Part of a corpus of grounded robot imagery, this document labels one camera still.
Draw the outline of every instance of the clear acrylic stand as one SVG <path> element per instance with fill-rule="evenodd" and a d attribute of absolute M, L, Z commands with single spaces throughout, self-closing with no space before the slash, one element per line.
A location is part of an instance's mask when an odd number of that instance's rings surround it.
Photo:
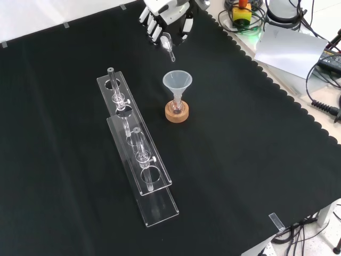
<path fill-rule="evenodd" d="M 97 79 L 111 115 L 107 119 L 147 227 L 179 211 L 168 189 L 172 181 L 121 72 Z"/>

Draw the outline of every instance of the table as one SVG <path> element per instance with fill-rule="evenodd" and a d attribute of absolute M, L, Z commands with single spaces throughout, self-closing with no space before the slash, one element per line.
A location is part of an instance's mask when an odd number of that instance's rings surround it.
<path fill-rule="evenodd" d="M 210 17 L 198 12 L 171 63 L 135 22 L 142 3 L 126 7 L 0 51 L 1 255 L 240 255 L 277 232 L 270 213 L 288 226 L 339 198 L 340 147 Z M 180 215 L 150 229 L 96 84 L 110 66 L 123 72 L 173 181 Z M 164 117 L 171 95 L 161 79 L 172 69 L 193 77 L 182 125 Z"/>
<path fill-rule="evenodd" d="M 303 1 L 303 8 L 307 9 L 308 12 L 306 14 L 306 20 L 311 19 L 311 4 L 312 1 Z M 217 16 L 221 10 L 223 10 L 224 1 L 212 1 L 211 6 L 208 9 L 208 13 L 213 16 L 213 18 L 217 21 Z M 313 29 L 323 37 L 331 40 L 335 37 L 339 30 L 339 22 L 336 21 L 337 15 L 333 15 L 338 13 L 341 10 L 341 3 L 339 1 L 319 1 L 316 0 L 314 4 L 314 20 L 312 23 Z M 240 34 L 229 33 L 230 36 L 238 43 L 242 50 L 246 52 L 246 54 L 250 57 L 254 57 L 257 49 L 257 42 L 261 37 L 263 32 L 258 34 L 258 36 L 246 36 Z M 312 34 L 309 30 L 302 27 L 301 33 Z M 296 102 L 299 102 L 310 115 L 312 115 L 317 122 L 322 125 L 322 128 L 326 129 L 331 136 L 336 138 L 338 141 L 341 140 L 341 130 L 340 124 L 333 123 L 333 119 L 322 113 L 319 110 L 309 107 L 310 100 L 307 97 L 305 90 L 305 81 L 295 75 L 289 74 L 280 69 L 268 66 L 264 63 L 258 62 L 258 64 L 264 68 L 264 71 L 267 73 L 269 77 L 271 77 L 274 82 L 281 85 L 283 90 L 286 90 L 289 95 L 294 97 Z M 331 106 L 338 106 L 339 99 L 339 91 L 335 90 L 333 87 L 328 85 L 327 83 L 321 81 L 315 76 L 311 76 L 309 80 L 309 85 L 313 89 L 312 96 L 318 101 L 327 103 Z M 320 212 L 320 217 L 318 221 L 318 225 L 320 227 L 324 227 L 329 220 L 330 215 L 332 214 L 336 203 L 333 202 L 330 205 L 326 205 Z M 255 255 L 261 248 L 265 247 L 270 240 L 272 240 L 273 236 L 269 239 L 263 241 L 258 244 L 248 252 L 245 252 L 243 256 L 252 256 Z"/>

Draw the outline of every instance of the robotic hand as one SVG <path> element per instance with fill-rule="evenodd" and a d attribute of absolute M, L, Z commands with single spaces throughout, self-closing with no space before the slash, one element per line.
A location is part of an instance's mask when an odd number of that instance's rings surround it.
<path fill-rule="evenodd" d="M 146 26 L 154 45 L 160 42 L 163 32 L 171 35 L 175 45 L 182 43 L 193 26 L 194 5 L 202 10 L 210 6 L 209 0 L 144 0 L 144 3 L 146 7 L 139 22 Z"/>

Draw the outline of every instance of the black cable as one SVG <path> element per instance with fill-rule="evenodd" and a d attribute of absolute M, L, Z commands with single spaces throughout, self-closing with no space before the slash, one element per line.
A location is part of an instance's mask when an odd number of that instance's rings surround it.
<path fill-rule="evenodd" d="M 225 0 L 225 8 L 229 9 L 231 5 L 235 3 L 236 0 Z M 251 4 L 251 10 L 258 11 L 257 7 L 261 8 L 263 5 L 263 0 L 249 0 L 249 4 Z"/>
<path fill-rule="evenodd" d="M 286 228 L 282 233 L 276 235 L 275 238 L 273 240 L 271 240 L 271 242 L 274 243 L 274 244 L 286 244 L 286 243 L 288 243 L 289 241 L 291 241 L 292 239 L 294 239 L 298 235 L 298 233 L 295 234 L 296 228 L 299 228 L 302 225 L 307 225 L 307 224 L 314 223 L 317 220 L 318 220 L 318 214 L 315 217 L 313 217 L 313 215 L 311 215 L 308 218 L 305 218 L 300 223 L 291 225 L 290 227 Z M 288 238 L 278 239 L 278 237 L 283 236 L 283 235 L 285 235 L 285 234 L 287 234 L 289 232 L 290 232 L 290 235 L 289 235 Z"/>
<path fill-rule="evenodd" d="M 262 255 L 264 255 L 263 254 L 263 252 L 265 251 L 265 248 L 264 249 L 262 249 L 262 251 L 258 254 L 258 256 L 262 256 Z"/>
<path fill-rule="evenodd" d="M 302 256 L 304 256 L 304 243 L 305 243 L 305 233 L 304 233 L 304 225 L 302 226 L 303 229 L 303 244 L 302 244 Z"/>
<path fill-rule="evenodd" d="M 336 83 L 336 86 L 341 88 L 341 85 L 333 78 L 333 76 L 331 75 L 331 72 L 329 72 L 329 77 L 330 79 L 332 79 L 334 81 L 334 83 Z"/>
<path fill-rule="evenodd" d="M 323 60 L 325 60 L 325 59 L 328 59 L 328 58 L 331 58 L 331 57 L 333 57 L 333 56 L 341 56 L 341 53 L 336 53 L 336 54 L 334 54 L 334 55 L 330 55 L 330 56 L 327 56 L 327 57 L 324 57 L 323 59 L 320 59 L 321 61 L 323 61 Z M 309 93 L 309 90 L 308 90 L 308 79 L 309 79 L 309 76 L 310 76 L 310 73 L 313 71 L 313 69 L 316 67 L 316 65 L 318 64 L 318 62 L 317 63 L 315 63 L 314 65 L 313 65 L 313 67 L 310 69 L 310 71 L 308 72 L 308 75 L 307 75 L 307 78 L 305 79 L 305 90 L 307 91 L 307 95 L 308 95 L 308 97 L 311 99 L 311 101 L 315 101 L 312 97 L 311 97 L 311 95 L 310 95 L 310 93 Z"/>
<path fill-rule="evenodd" d="M 322 231 L 324 231 L 324 230 L 328 227 L 329 222 L 330 222 L 330 221 L 328 221 L 327 225 L 326 225 L 321 231 L 319 231 L 316 235 L 314 235 L 314 236 L 312 236 L 312 237 L 309 237 L 309 238 L 307 238 L 307 239 L 304 239 L 304 241 L 307 241 L 307 240 L 309 240 L 309 239 L 311 239 L 311 238 L 314 238 L 315 236 L 318 236 Z"/>
<path fill-rule="evenodd" d="M 301 230 L 302 230 L 302 226 L 300 226 L 299 228 L 299 231 L 297 232 L 298 234 L 301 233 Z M 297 241 L 299 239 L 299 235 L 297 236 L 297 239 L 296 239 L 296 243 L 295 243 L 295 246 L 294 246 L 294 252 L 293 252 L 293 256 L 295 256 L 296 254 L 296 247 L 297 247 Z"/>
<path fill-rule="evenodd" d="M 314 31 L 314 29 L 308 24 L 308 22 L 306 21 L 306 19 L 303 18 L 301 22 L 302 22 L 302 24 L 303 24 L 304 27 L 306 27 L 308 30 L 310 30 L 310 31 L 314 34 L 315 37 L 319 37 L 319 38 L 322 38 L 322 39 L 326 40 L 331 46 L 333 46 L 335 49 L 337 49 L 339 52 L 341 52 L 341 50 L 340 50 L 335 44 L 329 42 L 329 41 L 328 41 L 327 39 L 325 39 L 323 36 L 320 36 L 318 33 L 316 33 L 316 32 Z"/>
<path fill-rule="evenodd" d="M 293 3 L 292 3 L 292 1 L 291 0 L 289 0 L 289 3 L 293 6 L 293 7 L 297 7 L 297 6 L 295 6 Z"/>
<path fill-rule="evenodd" d="M 301 24 L 302 22 L 299 23 L 298 32 L 301 30 Z"/>
<path fill-rule="evenodd" d="M 336 213 L 335 213 L 335 212 L 333 212 L 333 214 L 335 215 L 335 217 L 337 217 L 337 219 L 338 219 L 338 220 L 340 220 L 340 221 L 341 221 L 341 218 L 340 218 L 338 215 L 336 215 Z"/>
<path fill-rule="evenodd" d="M 302 10 L 301 0 L 298 0 L 297 6 L 295 6 L 291 1 L 290 3 L 293 7 L 296 8 L 296 12 L 297 12 L 296 16 L 292 18 L 280 18 L 271 12 L 269 5 L 267 3 L 267 0 L 265 0 L 265 5 L 267 8 L 267 12 L 266 12 L 267 19 L 265 22 L 274 26 L 289 28 L 292 30 L 300 29 L 300 24 L 301 24 L 304 14 L 306 13 L 306 10 L 305 11 Z"/>
<path fill-rule="evenodd" d="M 324 80 L 326 83 L 332 85 L 333 87 L 337 88 L 337 89 L 341 89 L 341 86 L 339 86 L 339 84 L 333 84 L 330 80 L 328 80 L 318 69 L 314 69 L 314 71 L 316 71 Z"/>
<path fill-rule="evenodd" d="M 313 0 L 313 4 L 311 6 L 311 21 L 310 21 L 310 26 L 313 23 L 313 15 L 314 15 L 314 5 L 315 5 L 315 0 Z"/>
<path fill-rule="evenodd" d="M 290 244 L 289 244 L 289 246 L 288 246 L 288 248 L 287 248 L 286 256 L 289 256 L 289 252 L 290 252 L 291 246 L 293 245 L 293 241 L 294 241 L 294 238 L 292 238 L 292 239 L 290 240 Z"/>
<path fill-rule="evenodd" d="M 241 25 L 241 24 L 238 24 L 238 23 L 234 22 L 233 19 L 232 19 L 232 16 L 231 16 L 231 15 L 232 15 L 232 9 L 233 9 L 234 7 L 237 8 L 237 6 L 238 6 L 238 3 L 233 3 L 233 4 L 231 4 L 231 5 L 229 6 L 229 8 L 228 8 L 227 10 L 223 10 L 223 11 L 221 11 L 221 12 L 218 14 L 218 22 L 219 22 L 220 26 L 222 26 L 227 32 L 231 32 L 231 33 L 236 33 L 236 34 L 237 34 L 237 33 L 243 33 L 243 32 L 246 32 L 246 31 L 256 31 L 256 30 L 258 30 L 258 29 L 260 29 L 260 28 L 262 27 L 263 22 L 264 22 L 264 20 L 265 20 L 265 11 L 264 11 L 263 9 L 261 9 L 261 8 L 258 7 L 257 5 L 251 5 L 251 8 L 253 7 L 253 8 L 255 8 L 256 10 L 259 11 L 259 13 L 260 13 L 260 15 L 261 15 L 261 16 L 260 16 L 258 13 L 256 13 L 256 12 L 253 11 L 253 10 L 250 10 L 250 9 L 248 9 L 248 8 L 245 8 L 245 7 L 238 7 L 238 8 L 240 8 L 240 9 L 242 9 L 242 10 L 248 10 L 249 12 L 252 13 L 253 16 L 258 17 L 258 19 L 257 19 L 256 21 L 254 21 L 253 23 L 249 24 L 248 26 L 244 26 L 244 25 Z M 221 14 L 224 13 L 224 12 L 227 12 L 227 13 L 228 13 L 229 18 L 230 18 L 232 24 L 233 24 L 235 27 L 237 27 L 237 30 L 231 30 L 231 29 L 229 29 L 228 27 L 224 26 L 224 25 L 221 23 L 221 21 L 220 21 L 220 16 L 221 16 Z M 257 22 L 259 22 L 259 21 L 261 22 L 260 25 L 256 25 L 256 26 L 253 26 L 253 27 L 249 27 L 249 26 L 252 26 L 252 25 L 254 25 L 255 23 L 257 23 Z"/>

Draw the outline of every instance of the wooden base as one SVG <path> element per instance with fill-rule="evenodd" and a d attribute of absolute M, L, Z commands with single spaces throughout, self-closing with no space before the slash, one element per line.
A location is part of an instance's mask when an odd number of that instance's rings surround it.
<path fill-rule="evenodd" d="M 184 112 L 181 114 L 173 114 L 170 110 L 169 110 L 169 105 L 172 103 L 172 101 L 170 101 L 169 103 L 167 103 L 166 107 L 165 107 L 165 113 L 166 113 L 166 118 L 171 121 L 172 123 L 181 123 L 183 121 L 185 121 L 188 118 L 188 114 L 189 114 L 189 107 L 187 105 L 186 102 L 182 101 L 183 105 L 184 105 Z"/>

